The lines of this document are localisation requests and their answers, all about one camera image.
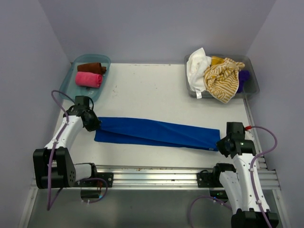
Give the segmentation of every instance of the white tabletop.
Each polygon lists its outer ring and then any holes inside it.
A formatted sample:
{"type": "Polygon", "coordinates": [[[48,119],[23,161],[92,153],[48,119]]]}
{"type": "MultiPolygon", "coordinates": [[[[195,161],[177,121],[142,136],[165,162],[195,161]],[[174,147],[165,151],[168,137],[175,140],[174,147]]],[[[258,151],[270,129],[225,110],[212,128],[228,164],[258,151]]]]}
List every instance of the white tabletop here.
{"type": "MultiPolygon", "coordinates": [[[[242,99],[223,104],[216,99],[188,95],[184,65],[111,64],[108,78],[95,102],[97,116],[136,117],[220,130],[226,122],[248,125],[242,99]]],[[[72,103],[64,100],[68,109],[72,103]]],[[[62,122],[59,115],[57,128],[62,122]]],[[[95,132],[83,129],[70,155],[73,163],[96,165],[212,168],[217,162],[231,163],[219,152],[188,148],[114,144],[94,141],[95,132]]]]}

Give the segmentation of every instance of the purple wall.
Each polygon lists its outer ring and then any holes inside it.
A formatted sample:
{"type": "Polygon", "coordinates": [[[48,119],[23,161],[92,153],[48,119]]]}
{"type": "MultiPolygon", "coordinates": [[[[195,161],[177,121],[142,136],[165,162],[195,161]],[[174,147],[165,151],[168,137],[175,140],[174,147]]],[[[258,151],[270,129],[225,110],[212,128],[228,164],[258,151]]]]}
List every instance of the purple wall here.
{"type": "Polygon", "coordinates": [[[114,62],[183,62],[246,54],[275,0],[39,0],[70,61],[104,53],[114,62]]]}
{"type": "Polygon", "coordinates": [[[69,61],[36,0],[3,2],[0,30],[0,221],[13,228],[33,177],[33,151],[47,143],[57,120],[50,91],[69,61]]]}
{"type": "MultiPolygon", "coordinates": [[[[303,227],[304,1],[277,0],[248,52],[261,92],[250,101],[255,124],[273,130],[277,149],[266,156],[276,169],[293,227],[303,227]]],[[[264,149],[273,145],[260,134],[264,149]]]]}

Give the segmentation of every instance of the rolled pink towel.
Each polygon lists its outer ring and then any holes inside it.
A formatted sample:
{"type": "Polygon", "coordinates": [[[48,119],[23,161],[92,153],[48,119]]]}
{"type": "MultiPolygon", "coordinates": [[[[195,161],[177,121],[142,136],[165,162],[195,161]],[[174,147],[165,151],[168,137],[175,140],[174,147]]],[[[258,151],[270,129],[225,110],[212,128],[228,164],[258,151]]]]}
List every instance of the rolled pink towel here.
{"type": "Polygon", "coordinates": [[[78,86],[99,88],[102,81],[103,77],[101,75],[90,72],[77,72],[75,77],[75,83],[78,86]]]}

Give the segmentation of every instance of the blue towel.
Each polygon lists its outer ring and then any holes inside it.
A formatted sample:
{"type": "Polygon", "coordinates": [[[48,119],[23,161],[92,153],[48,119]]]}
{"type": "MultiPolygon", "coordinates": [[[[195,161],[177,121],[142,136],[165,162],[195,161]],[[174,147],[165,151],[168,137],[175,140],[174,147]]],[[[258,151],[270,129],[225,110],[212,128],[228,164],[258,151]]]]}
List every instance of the blue towel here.
{"type": "Polygon", "coordinates": [[[151,146],[187,147],[217,151],[219,130],[155,120],[126,117],[99,117],[101,129],[95,141],[151,146]]]}

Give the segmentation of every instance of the yellow striped towel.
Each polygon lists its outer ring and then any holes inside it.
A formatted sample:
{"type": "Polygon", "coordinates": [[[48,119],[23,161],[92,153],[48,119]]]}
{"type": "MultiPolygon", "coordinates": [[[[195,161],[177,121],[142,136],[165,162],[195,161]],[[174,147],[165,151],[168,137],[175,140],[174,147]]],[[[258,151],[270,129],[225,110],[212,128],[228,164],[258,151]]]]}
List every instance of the yellow striped towel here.
{"type": "Polygon", "coordinates": [[[238,90],[238,73],[245,67],[244,63],[225,58],[221,64],[208,66],[204,83],[207,91],[216,99],[227,103],[238,90]]]}

